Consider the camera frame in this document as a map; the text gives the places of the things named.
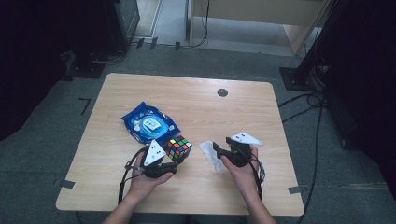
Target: person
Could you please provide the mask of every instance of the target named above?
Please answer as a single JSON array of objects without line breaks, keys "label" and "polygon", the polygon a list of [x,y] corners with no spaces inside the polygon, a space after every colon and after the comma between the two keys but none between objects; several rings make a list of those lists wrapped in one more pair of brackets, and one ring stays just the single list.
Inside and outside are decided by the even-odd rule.
[{"label": "person", "polygon": [[[258,157],[258,149],[253,145],[250,145],[250,148],[252,154]],[[143,152],[137,156],[135,164],[140,164],[142,157]],[[247,164],[243,167],[237,167],[233,165],[225,156],[221,156],[220,159],[233,176],[235,185],[238,187],[239,192],[245,201],[252,222],[255,224],[276,223],[257,193],[256,180],[252,175],[251,166]],[[256,170],[259,168],[259,163],[257,161],[253,160],[252,164],[255,166]],[[139,174],[140,172],[136,170],[132,172],[132,176]],[[172,176],[172,173],[167,173],[157,179],[149,178],[145,175],[140,175],[131,179],[131,187],[129,188],[128,193],[125,195],[121,203],[114,209],[114,211],[111,212],[110,215],[105,219],[103,224],[129,223],[132,213],[138,204],[148,197],[150,193],[154,191],[155,187],[165,183]]]}]

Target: cube face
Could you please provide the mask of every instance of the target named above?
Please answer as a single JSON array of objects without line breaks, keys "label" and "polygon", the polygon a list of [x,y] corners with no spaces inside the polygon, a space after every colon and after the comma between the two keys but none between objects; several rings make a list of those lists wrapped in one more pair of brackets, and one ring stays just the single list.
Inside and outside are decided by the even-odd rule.
[{"label": "cube face", "polygon": [[164,150],[172,161],[183,162],[189,156],[191,147],[192,144],[183,136],[179,135],[169,140]]}]

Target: wet wipes package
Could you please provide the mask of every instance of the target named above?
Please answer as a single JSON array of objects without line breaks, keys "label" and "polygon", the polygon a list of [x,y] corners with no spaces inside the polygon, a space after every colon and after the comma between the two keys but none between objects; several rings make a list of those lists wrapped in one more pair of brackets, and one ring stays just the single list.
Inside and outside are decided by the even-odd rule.
[{"label": "wet wipes package", "polygon": [[122,117],[126,129],[138,142],[149,144],[155,139],[159,144],[165,143],[180,129],[172,119],[152,105],[142,102],[131,113]]}]

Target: wooden desk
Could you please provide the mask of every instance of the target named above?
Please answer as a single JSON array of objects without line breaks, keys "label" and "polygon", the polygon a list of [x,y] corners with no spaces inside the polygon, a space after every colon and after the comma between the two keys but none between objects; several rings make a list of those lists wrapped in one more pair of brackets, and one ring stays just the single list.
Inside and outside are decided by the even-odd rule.
[{"label": "wooden desk", "polygon": [[[193,17],[205,17],[208,0],[191,0],[190,45]],[[209,18],[284,24],[291,49],[297,54],[312,30],[319,25],[332,0],[215,0],[210,1]]]},{"label": "wooden desk", "polygon": [[[228,95],[218,96],[218,89]],[[275,216],[303,213],[300,193],[288,191],[297,180],[271,84],[125,74],[106,77],[66,177],[76,185],[61,190],[58,209],[112,211],[117,206],[123,167],[143,146],[129,135],[121,117],[142,101],[170,116],[192,149],[177,174],[136,212],[247,214],[229,172],[216,173],[198,147],[212,140],[228,148],[225,137],[245,131],[263,141],[259,157],[266,172],[263,202],[269,211]]]}]

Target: tabletop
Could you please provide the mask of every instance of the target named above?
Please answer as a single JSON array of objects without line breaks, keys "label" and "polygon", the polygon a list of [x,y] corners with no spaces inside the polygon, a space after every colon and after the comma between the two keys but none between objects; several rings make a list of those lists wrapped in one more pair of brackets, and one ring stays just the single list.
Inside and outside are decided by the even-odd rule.
[{"label": "tabletop", "polygon": [[[226,90],[226,96],[218,91]],[[267,82],[192,77],[109,74],[78,145],[56,206],[71,211],[112,211],[118,202],[124,165],[138,149],[121,117],[141,102],[172,118],[192,149],[177,173],[136,208],[142,213],[246,215],[230,173],[218,174],[199,144],[246,132],[262,141],[259,159],[266,177],[262,201],[273,216],[300,216],[304,206],[273,87]],[[125,193],[129,188],[126,183]]]}]

